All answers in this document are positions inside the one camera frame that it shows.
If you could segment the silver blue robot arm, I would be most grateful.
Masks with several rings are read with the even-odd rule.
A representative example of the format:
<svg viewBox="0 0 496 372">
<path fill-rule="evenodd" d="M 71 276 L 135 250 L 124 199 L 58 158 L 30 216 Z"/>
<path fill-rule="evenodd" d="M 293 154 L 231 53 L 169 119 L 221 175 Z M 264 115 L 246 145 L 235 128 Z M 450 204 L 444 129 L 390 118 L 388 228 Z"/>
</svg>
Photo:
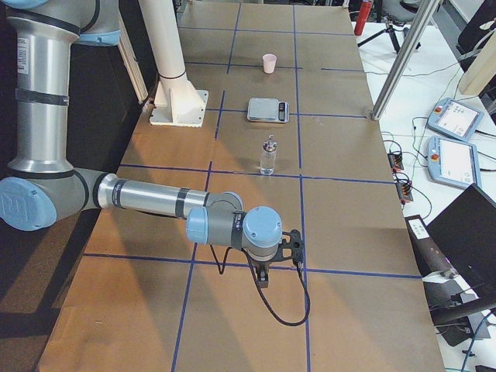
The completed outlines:
<svg viewBox="0 0 496 372">
<path fill-rule="evenodd" d="M 243 210 L 241 198 L 122 179 L 74 167 L 66 158 L 72 45 L 111 47 L 119 42 L 116 1 L 8 1 L 17 32 L 17 154 L 1 182 L 1 217 L 33 231 L 77 212 L 120 208 L 186 222 L 194 243 L 244 253 L 259 288 L 269 266 L 282 260 L 282 221 L 259 206 Z"/>
</svg>

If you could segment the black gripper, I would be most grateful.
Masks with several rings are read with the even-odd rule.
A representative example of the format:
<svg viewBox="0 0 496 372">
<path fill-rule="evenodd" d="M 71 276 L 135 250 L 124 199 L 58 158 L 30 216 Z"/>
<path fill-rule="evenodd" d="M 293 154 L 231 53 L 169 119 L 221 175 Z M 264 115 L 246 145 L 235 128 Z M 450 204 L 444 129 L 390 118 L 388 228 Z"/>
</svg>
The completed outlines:
<svg viewBox="0 0 496 372">
<path fill-rule="evenodd" d="M 269 285 L 270 264 L 268 262 L 255 260 L 253 266 L 258 280 L 258 287 L 261 289 L 267 288 Z"/>
</svg>

